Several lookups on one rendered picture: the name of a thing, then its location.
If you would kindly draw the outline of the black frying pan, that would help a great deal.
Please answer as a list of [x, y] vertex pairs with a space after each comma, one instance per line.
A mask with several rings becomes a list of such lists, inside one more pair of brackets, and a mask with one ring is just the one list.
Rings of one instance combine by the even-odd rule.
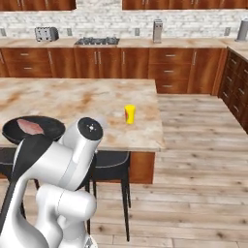
[[[26, 134], [19, 128], [17, 124], [18, 119], [19, 118], [17, 117], [9, 120], [4, 124], [2, 128], [3, 136], [8, 141], [14, 144], [19, 144], [23, 139], [28, 137], [28, 134]], [[43, 129], [45, 136], [55, 141], [58, 141], [66, 130], [66, 127], [62, 122], [52, 117], [41, 115], [28, 115], [21, 116], [20, 119], [39, 124], [40, 127]]]

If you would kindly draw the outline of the raw pink steak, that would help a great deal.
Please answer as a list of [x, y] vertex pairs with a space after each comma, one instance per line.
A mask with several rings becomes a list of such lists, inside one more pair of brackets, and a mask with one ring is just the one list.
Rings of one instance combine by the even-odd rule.
[[19, 128], [26, 134], [37, 135], [37, 134], [44, 133], [44, 130], [37, 123], [31, 122], [25, 119], [18, 119], [16, 122]]

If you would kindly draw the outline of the wooden island base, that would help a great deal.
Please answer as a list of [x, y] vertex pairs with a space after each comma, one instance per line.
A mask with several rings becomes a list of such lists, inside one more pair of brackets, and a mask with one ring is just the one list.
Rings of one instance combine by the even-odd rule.
[[152, 184], [155, 164], [154, 152], [131, 152], [130, 182]]

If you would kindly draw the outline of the wooden base cupboard run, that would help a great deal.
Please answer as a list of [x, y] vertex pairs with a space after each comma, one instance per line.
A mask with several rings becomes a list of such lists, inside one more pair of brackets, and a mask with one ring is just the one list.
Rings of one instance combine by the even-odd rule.
[[160, 94], [216, 94], [221, 48], [4, 47], [0, 77], [149, 78]]

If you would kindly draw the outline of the black hob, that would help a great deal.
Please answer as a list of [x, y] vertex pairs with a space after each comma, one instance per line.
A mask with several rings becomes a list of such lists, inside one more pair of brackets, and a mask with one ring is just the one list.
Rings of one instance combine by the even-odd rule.
[[83, 37], [76, 41], [76, 45], [84, 46], [98, 46], [98, 45], [109, 45], [114, 46], [119, 43], [119, 39], [116, 37], [106, 37], [106, 38], [93, 38], [93, 37]]

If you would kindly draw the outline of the wooden side cupboard run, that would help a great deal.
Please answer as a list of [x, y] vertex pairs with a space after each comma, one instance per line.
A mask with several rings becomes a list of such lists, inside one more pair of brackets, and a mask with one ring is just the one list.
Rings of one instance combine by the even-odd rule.
[[248, 60], [230, 48], [218, 97], [248, 135]]

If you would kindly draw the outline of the silver toaster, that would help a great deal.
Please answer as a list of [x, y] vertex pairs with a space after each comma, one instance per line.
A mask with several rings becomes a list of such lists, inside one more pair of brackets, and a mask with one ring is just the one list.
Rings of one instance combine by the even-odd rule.
[[53, 42], [59, 39], [56, 27], [36, 27], [35, 35], [38, 42]]

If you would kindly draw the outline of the wooden wall cupboard run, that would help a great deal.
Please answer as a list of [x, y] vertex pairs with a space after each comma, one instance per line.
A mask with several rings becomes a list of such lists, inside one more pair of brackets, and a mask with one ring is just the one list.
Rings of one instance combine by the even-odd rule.
[[125, 11], [248, 9], [248, 0], [122, 0]]
[[0, 12], [72, 11], [76, 0], [0, 0]]

